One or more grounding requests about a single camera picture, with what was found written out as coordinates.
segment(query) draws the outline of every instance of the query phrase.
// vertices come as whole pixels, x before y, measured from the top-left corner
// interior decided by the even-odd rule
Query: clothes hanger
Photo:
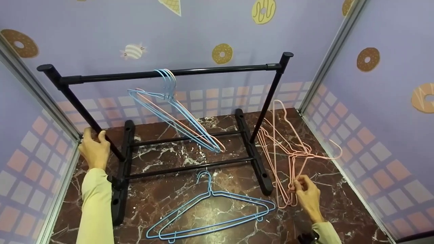
[[[158,237],[159,237],[160,239],[162,239],[162,240],[168,240],[169,243],[173,243],[173,242],[174,242],[176,239],[178,239],[178,238],[192,237],[192,236],[197,236],[197,235],[202,235],[202,234],[207,234],[207,233],[211,233],[211,232],[220,231],[220,230],[223,230],[223,229],[227,229],[227,228],[230,228],[230,227],[233,227],[233,226],[240,225],[240,224],[242,224],[242,223],[245,223],[245,222],[251,221],[251,220],[253,220],[253,219],[256,219],[257,221],[262,221],[262,220],[263,220],[262,216],[268,214],[270,211],[272,211],[272,210],[274,210],[274,209],[276,208],[276,206],[275,206],[274,203],[269,202],[269,201],[265,201],[265,200],[262,200],[262,199],[251,198],[251,197],[248,197],[248,196],[238,195],[238,194],[234,194],[234,193],[230,193],[230,192],[226,192],[226,191],[212,191],[212,189],[211,189],[211,184],[210,184],[210,182],[211,182],[211,178],[212,178],[212,177],[211,177],[211,175],[210,175],[209,172],[207,172],[207,171],[201,171],[201,172],[199,173],[199,175],[198,175],[198,179],[199,179],[199,177],[200,177],[201,175],[203,175],[203,174],[207,174],[207,175],[208,175],[208,192],[206,193],[207,196],[206,196],[206,197],[202,197],[202,198],[196,200],[195,203],[193,203],[192,205],[190,205],[188,208],[184,209],[184,210],[183,210],[182,212],[180,212],[180,213],[179,213],[175,218],[173,218],[171,221],[169,221],[169,222],[168,222],[168,223],[167,223],[167,224],[166,224],[166,225],[165,225],[165,226],[164,226],[164,227],[159,231],[159,233],[158,233],[158,234],[159,234]],[[206,199],[206,198],[210,197],[211,195],[213,195],[213,196],[224,196],[224,197],[228,197],[228,198],[232,198],[232,199],[237,199],[237,200],[241,200],[241,201],[245,201],[245,202],[250,202],[250,203],[253,203],[253,204],[262,205],[262,206],[264,206],[267,210],[262,211],[262,212],[259,212],[259,213],[256,213],[256,214],[251,214],[251,215],[244,216],[244,217],[241,217],[241,218],[237,218],[237,219],[233,219],[233,220],[229,220],[229,221],[224,221],[224,222],[221,222],[221,223],[212,224],[212,225],[208,225],[208,226],[204,226],[204,227],[199,227],[199,228],[194,228],[194,229],[184,230],[184,231],[176,231],[176,232],[173,232],[173,233],[163,234],[163,235],[161,234],[161,232],[162,232],[162,231],[163,231],[163,230],[164,230],[168,225],[170,225],[171,223],[173,223],[173,221],[175,221],[176,218],[178,218],[179,216],[181,216],[183,213],[185,213],[188,209],[190,209],[191,207],[193,207],[194,205],[196,205],[196,204],[197,204],[198,202],[200,202],[201,200]],[[273,205],[273,208],[272,208],[272,209],[269,209],[267,205],[262,204],[262,203],[260,203],[260,202],[266,202],[266,203],[268,203],[268,204],[271,204],[271,205]],[[176,212],[179,212],[183,207],[188,206],[188,205],[189,205],[189,202],[186,203],[186,204],[184,204],[184,205],[182,205],[182,206],[179,207],[177,210],[173,211],[171,214],[174,214],[174,213],[176,213]],[[194,234],[187,234],[187,235],[179,236],[179,234],[182,234],[182,233],[187,233],[187,232],[192,232],[192,231],[202,230],[202,229],[205,229],[205,228],[215,227],[215,226],[219,226],[219,225],[223,225],[223,224],[228,224],[228,223],[233,223],[233,224],[231,224],[231,225],[227,225],[227,226],[223,226],[223,227],[220,227],[220,228],[217,228],[217,229],[209,230],[209,231],[203,231],[203,232],[200,232],[200,233],[194,233]]]
[[[155,109],[151,109],[150,106],[147,106],[146,104],[141,103],[141,101],[138,101],[137,98],[135,98],[133,96],[133,98],[135,98],[136,101],[138,101],[139,103],[141,103],[143,106],[147,107],[148,109],[150,109],[155,115],[157,115],[158,117],[160,117],[162,120],[166,121],[166,122],[173,122],[175,124],[180,124],[181,126],[183,126],[185,129],[190,130],[190,128],[186,125],[184,125],[183,123],[179,122],[177,119],[173,118],[171,115],[169,115],[168,113],[166,113],[164,110],[162,110],[160,107],[158,107],[157,105],[155,105],[154,103],[152,103],[149,99],[147,99],[146,97],[142,96],[142,94],[146,94],[146,95],[150,95],[150,96],[156,96],[158,98],[161,99],[168,99],[169,104],[171,104],[172,106],[174,106],[189,122],[191,125],[193,125],[193,127],[198,130],[201,135],[195,133],[194,131],[192,131],[194,134],[196,134],[196,136],[199,136],[200,138],[205,138],[206,142],[208,144],[211,144],[210,146],[208,145],[203,145],[204,147],[206,147],[209,150],[215,151],[215,152],[223,152],[225,151],[224,146],[221,144],[221,142],[219,142],[215,137],[211,136],[208,134],[208,132],[206,131],[206,129],[194,118],[194,116],[180,103],[175,99],[175,94],[174,94],[174,88],[176,87],[176,79],[173,75],[173,73],[168,70],[168,69],[161,69],[161,70],[155,70],[158,73],[160,73],[160,75],[162,75],[165,84],[168,87],[168,93],[169,95],[163,95],[163,94],[155,94],[152,92],[145,92],[142,89],[136,89],[136,90],[129,90],[130,95],[131,92],[133,91],[138,91],[140,94],[140,97],[142,98],[142,100],[145,100],[148,104],[153,104],[155,107],[157,107],[159,110],[161,110],[164,114],[160,113],[158,110]],[[165,78],[165,76],[160,72],[162,71],[164,74],[167,75],[167,77],[169,78],[169,83],[167,83],[167,80]],[[192,137],[192,135],[190,133],[187,133],[185,130],[181,130],[181,132],[183,132],[183,134],[185,134],[186,136]]]
[[[214,152],[226,151],[224,145],[217,138],[211,136],[206,131],[206,129],[198,122],[198,120],[175,98],[174,91],[176,87],[176,78],[173,73],[168,69],[160,69],[154,71],[158,72],[163,77],[164,87],[168,93],[167,95],[162,93],[146,92],[139,88],[128,89],[129,95],[139,104],[154,113],[157,117],[167,122],[171,127],[175,128],[177,131],[181,132],[185,136],[191,138],[197,144]],[[167,100],[169,104],[175,107],[199,133],[195,132],[184,123],[175,119],[173,116],[168,114],[158,105],[154,104],[144,95],[154,96],[163,100]]]
[[[202,175],[208,175],[208,191],[205,192],[205,193],[199,194],[198,196],[196,196],[193,199],[189,200],[188,202],[184,203],[179,208],[175,209],[174,211],[172,211],[171,213],[169,213],[168,215],[166,215],[164,218],[162,218],[155,225],[153,225],[151,228],[149,228],[148,231],[146,232],[146,237],[147,238],[156,238],[156,237],[158,237],[161,240],[168,240],[169,243],[174,243],[174,241],[176,239],[179,239],[179,238],[198,236],[198,235],[203,235],[203,234],[207,234],[207,233],[211,233],[211,232],[216,232],[216,231],[228,229],[230,227],[234,227],[234,226],[240,225],[242,223],[246,223],[246,222],[254,220],[254,219],[256,219],[257,221],[262,221],[264,215],[266,215],[270,211],[276,209],[276,205],[273,202],[270,202],[270,201],[266,201],[266,200],[262,200],[262,199],[258,199],[258,198],[252,198],[252,197],[248,197],[248,196],[244,196],[244,195],[239,195],[239,194],[235,194],[235,193],[230,193],[230,192],[226,192],[226,191],[213,191],[212,188],[211,188],[212,176],[211,176],[211,174],[208,171],[201,171],[201,172],[198,173],[196,184],[198,184],[199,178]],[[173,223],[183,213],[185,213],[190,208],[192,208],[193,206],[195,206],[198,202],[200,202],[200,201],[202,201],[202,200],[204,200],[206,198],[209,198],[211,196],[223,196],[223,197],[227,197],[227,198],[231,198],[231,199],[235,199],[235,200],[249,202],[249,203],[256,204],[256,205],[261,205],[261,206],[265,207],[266,210],[264,210],[262,212],[259,212],[259,213],[251,214],[251,215],[248,215],[248,216],[243,216],[243,217],[240,217],[240,218],[237,218],[237,219],[233,219],[233,220],[229,220],[229,221],[224,221],[224,222],[221,222],[221,223],[216,223],[216,224],[212,224],[212,225],[208,225],[208,226],[193,228],[193,229],[184,230],[184,231],[175,231],[173,233],[168,233],[168,234],[161,234],[161,232],[168,225],[170,225],[171,223]],[[273,207],[270,209],[264,203],[270,204]],[[157,225],[159,225],[163,221],[167,220],[170,216],[174,215],[175,213],[178,213],[178,214],[161,228],[161,230],[158,232],[158,235],[154,235],[154,236],[150,236],[149,235],[149,232],[151,230],[153,230]],[[203,229],[206,229],[206,228],[216,227],[216,226],[219,226],[219,225],[224,225],[224,224],[229,224],[229,223],[231,223],[231,224],[230,225],[226,225],[226,226],[222,226],[222,227],[219,227],[219,228],[213,229],[213,230],[208,230],[208,231],[203,231],[203,232],[198,232],[198,233],[193,233],[193,234],[179,235],[179,234],[184,234],[184,233],[188,233],[188,232],[192,232],[192,231],[203,230]]]
[[[286,123],[289,124],[289,126],[291,127],[292,131],[294,132],[294,134],[296,135],[296,138],[299,142],[299,144],[294,143],[295,146],[297,146],[298,148],[301,148],[301,150],[297,149],[297,148],[293,148],[291,143],[285,139],[285,137],[276,129],[275,125],[276,125],[276,121],[275,121],[275,104],[276,102],[279,102],[281,104],[281,106],[283,107],[283,112],[284,112],[284,120]],[[312,147],[310,145],[308,145],[307,143],[304,143],[300,136],[298,135],[297,131],[294,129],[293,125],[291,124],[291,122],[288,121],[288,119],[286,118],[286,109],[285,106],[283,105],[283,102],[280,100],[273,100],[273,123],[270,123],[267,119],[264,119],[264,121],[269,124],[271,126],[271,128],[273,129],[273,136],[270,136],[269,133],[265,130],[265,128],[263,126],[260,127],[259,130],[259,134],[258,134],[258,139],[260,141],[261,147],[263,149],[263,151],[265,152],[265,157],[267,158],[267,161],[271,167],[271,170],[273,171],[273,175],[275,178],[275,181],[273,182],[273,186],[275,188],[277,188],[276,190],[276,202],[277,202],[277,206],[278,208],[286,208],[287,206],[296,206],[297,205],[297,195],[294,194],[294,192],[290,192],[290,185],[293,183],[293,181],[295,180],[296,177],[300,176],[305,165],[307,164],[307,160],[311,159],[311,158],[322,158],[322,159],[338,159],[342,156],[342,148],[336,144],[334,141],[330,140],[330,142],[332,144],[334,144],[336,147],[339,148],[340,150],[340,154],[337,157],[334,158],[330,158],[330,157],[324,157],[324,156],[319,156],[319,155],[315,155],[312,153]],[[276,133],[280,136],[281,139],[283,139],[284,142],[286,142],[286,144],[289,146],[289,148],[286,148],[282,145],[282,142],[279,142],[276,139]],[[273,161],[271,160],[270,157],[270,152],[267,148],[267,144],[266,144],[266,138],[270,139],[273,143]],[[288,184],[288,190],[285,190],[284,186],[282,185],[282,181],[279,179],[279,176],[277,175],[277,165],[276,165],[276,146],[278,146],[280,149],[282,149],[282,151],[288,155],[288,166],[289,166],[289,184]],[[304,162],[302,164],[302,167],[299,171],[299,173],[296,175],[295,172],[295,164],[296,164],[296,158],[297,157],[305,157]],[[284,205],[279,205],[279,192],[280,195],[282,196]]]

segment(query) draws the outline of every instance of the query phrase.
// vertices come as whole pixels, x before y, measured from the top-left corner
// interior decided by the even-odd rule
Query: rack base foot
[[[134,143],[135,125],[132,120],[125,121],[124,140],[122,142],[121,151],[125,155],[125,161],[119,162],[117,179],[122,182],[122,186],[113,189],[112,195],[112,220],[113,226],[122,224],[125,216],[125,207],[128,197],[128,180],[125,180],[125,175],[131,173],[131,163],[133,159],[133,148],[130,147]]]
[[[255,171],[256,178],[258,179],[259,187],[264,195],[270,196],[273,192],[273,183],[265,170],[262,163],[261,155],[256,149],[255,143],[250,143],[250,129],[244,118],[242,109],[235,110],[235,120],[237,122],[238,130],[241,131],[241,138],[243,139],[244,146],[246,147],[247,154],[253,159],[250,161],[253,170]]]

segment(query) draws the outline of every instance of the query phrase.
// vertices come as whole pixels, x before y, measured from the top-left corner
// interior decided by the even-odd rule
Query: black clothes rack
[[[114,225],[120,225],[124,220],[125,215],[125,205],[128,195],[128,184],[132,179],[144,178],[148,176],[162,175],[168,173],[176,173],[186,170],[227,165],[238,162],[250,161],[255,175],[258,179],[259,186],[264,195],[270,195],[273,191],[273,184],[271,179],[262,164],[261,156],[255,147],[255,138],[258,134],[259,128],[265,117],[265,113],[273,99],[274,92],[279,84],[282,74],[285,72],[285,68],[288,65],[289,59],[294,55],[290,52],[284,52],[280,58],[279,63],[272,64],[262,64],[262,65],[247,65],[247,66],[229,66],[229,67],[215,67],[215,68],[204,68],[204,69],[179,69],[172,70],[175,76],[188,76],[188,75],[200,75],[200,74],[215,74],[215,73],[232,73],[232,72],[245,72],[245,71],[259,71],[259,70],[275,70],[276,75],[274,76],[273,82],[271,84],[268,95],[265,99],[264,105],[262,107],[261,113],[259,115],[256,126],[253,133],[250,134],[250,129],[247,126],[246,120],[244,119],[244,113],[241,109],[235,110],[235,120],[237,122],[236,131],[228,132],[218,132],[213,133],[213,136],[224,136],[224,135],[240,135],[243,139],[244,146],[246,147],[248,157],[235,158],[229,160],[222,160],[218,162],[206,163],[202,165],[191,165],[180,168],[170,168],[152,172],[145,172],[140,174],[131,175],[131,163],[133,148],[144,146],[144,145],[154,145],[166,142],[179,142],[188,140],[188,137],[178,137],[171,139],[163,139],[157,141],[148,142],[134,142],[134,132],[135,125],[132,120],[127,120],[124,126],[124,138],[122,142],[121,151],[117,149],[115,144],[106,136],[106,140],[110,142],[110,149],[113,154],[119,159],[119,169],[117,176],[114,177],[109,175],[107,180],[112,183],[113,195],[112,195],[112,219]],[[101,127],[92,118],[83,104],[78,100],[74,93],[69,88],[69,85],[83,84],[88,82],[102,82],[102,81],[112,81],[112,80],[126,80],[126,79],[143,79],[143,78],[155,78],[160,77],[160,74],[156,71],[150,72],[137,72],[137,73],[122,73],[122,74],[108,74],[108,75],[96,75],[96,76],[66,76],[62,77],[56,68],[52,64],[40,65],[37,68],[38,71],[44,72],[44,74],[51,80],[54,86],[61,91],[64,96],[71,102],[71,104],[77,109],[77,111],[83,116],[83,118],[89,123],[89,125],[96,131],[96,133],[101,132]]]

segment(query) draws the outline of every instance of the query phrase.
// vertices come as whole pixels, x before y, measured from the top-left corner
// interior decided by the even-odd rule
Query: yellow sleeve
[[[312,229],[319,234],[318,244],[342,244],[341,239],[333,228],[332,223],[322,222],[312,225]]]
[[[112,184],[99,168],[90,169],[82,184],[82,218],[77,244],[114,244]]]

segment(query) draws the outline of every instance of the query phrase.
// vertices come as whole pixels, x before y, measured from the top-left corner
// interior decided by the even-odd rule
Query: brown marble surface
[[[302,140],[312,146],[312,152],[325,155],[324,150],[295,110],[289,109],[288,111],[287,117],[289,121],[294,125]],[[277,122],[277,128],[284,136],[293,140],[294,134],[291,133],[289,126],[281,118],[282,112],[279,111],[280,118]],[[251,130],[253,130],[258,115],[258,112],[245,114]],[[203,118],[201,123],[210,133],[236,129],[235,120],[233,116],[229,115]],[[110,129],[107,131],[107,135],[120,147],[123,128]],[[176,136],[178,135],[175,131],[165,123],[138,125],[135,133],[137,141],[173,138]],[[200,148],[193,142],[140,147],[134,154],[132,173],[246,156],[244,145],[239,136],[226,136],[219,139],[226,146],[227,151],[225,153],[216,154],[210,152]],[[279,160],[278,165],[281,165],[278,167],[280,177],[287,182],[287,156],[279,153],[277,158]],[[264,156],[263,162],[268,169],[269,166]],[[118,161],[112,155],[108,164],[108,174],[115,174],[117,165]],[[82,204],[80,188],[86,170],[85,162],[80,160],[54,227],[51,237],[51,243],[53,244],[72,244],[76,241]],[[207,190],[206,178],[201,178],[199,184],[196,184],[196,175],[199,171],[185,171],[132,181],[129,186],[124,223],[114,228],[115,243],[167,243],[167,241],[159,239],[147,239],[146,231],[171,210]],[[229,166],[208,168],[208,171],[213,175],[213,190],[226,190],[276,202],[275,191],[270,197],[265,197],[262,194],[249,163],[242,162]],[[388,243],[386,236],[375,224],[368,211],[331,161],[325,159],[309,160],[303,173],[312,177],[311,179],[321,190],[321,211],[325,219],[330,221],[337,230],[342,243]],[[190,209],[177,219],[173,225],[169,226],[165,233],[222,222],[253,214],[256,211],[262,211],[262,207],[223,197],[212,197],[201,201]],[[179,239],[175,243],[295,244],[298,243],[296,236],[302,232],[308,232],[310,228],[311,223],[308,216],[300,206],[296,206],[275,210],[265,215],[261,222],[250,221],[219,232]]]

